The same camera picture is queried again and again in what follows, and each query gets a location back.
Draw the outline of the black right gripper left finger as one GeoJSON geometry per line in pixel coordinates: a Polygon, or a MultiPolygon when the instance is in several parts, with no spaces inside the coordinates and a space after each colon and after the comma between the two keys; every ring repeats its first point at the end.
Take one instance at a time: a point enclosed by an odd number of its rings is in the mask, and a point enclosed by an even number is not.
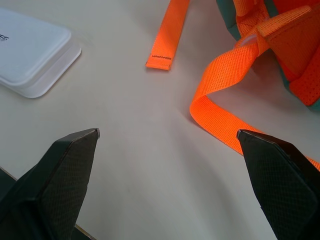
{"type": "Polygon", "coordinates": [[[0,170],[2,240],[93,239],[76,221],[99,137],[99,129],[91,128],[56,140],[18,179],[0,170]]]}

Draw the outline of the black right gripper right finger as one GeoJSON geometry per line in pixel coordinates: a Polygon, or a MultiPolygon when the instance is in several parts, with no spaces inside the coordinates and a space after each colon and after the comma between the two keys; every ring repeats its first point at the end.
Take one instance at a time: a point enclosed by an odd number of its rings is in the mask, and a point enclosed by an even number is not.
{"type": "Polygon", "coordinates": [[[246,129],[237,133],[250,182],[279,240],[320,238],[320,171],[293,144],[246,129]]]}

